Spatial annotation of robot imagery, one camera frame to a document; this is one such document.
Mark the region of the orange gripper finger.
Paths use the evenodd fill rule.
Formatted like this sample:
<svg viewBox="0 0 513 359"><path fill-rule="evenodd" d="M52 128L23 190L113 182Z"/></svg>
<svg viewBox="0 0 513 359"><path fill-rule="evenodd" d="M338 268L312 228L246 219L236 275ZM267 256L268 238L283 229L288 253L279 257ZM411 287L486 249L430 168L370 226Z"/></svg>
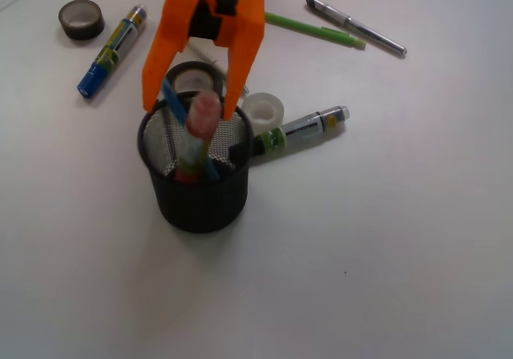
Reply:
<svg viewBox="0 0 513 359"><path fill-rule="evenodd" d="M240 0L228 46L224 120L232 118L265 34L265 0Z"/></svg>
<svg viewBox="0 0 513 359"><path fill-rule="evenodd" d="M161 83L176 54L183 51L192 30L202 37L208 30L200 27L196 9L203 0L165 0L161 19L142 72L143 108L152 112Z"/></svg>

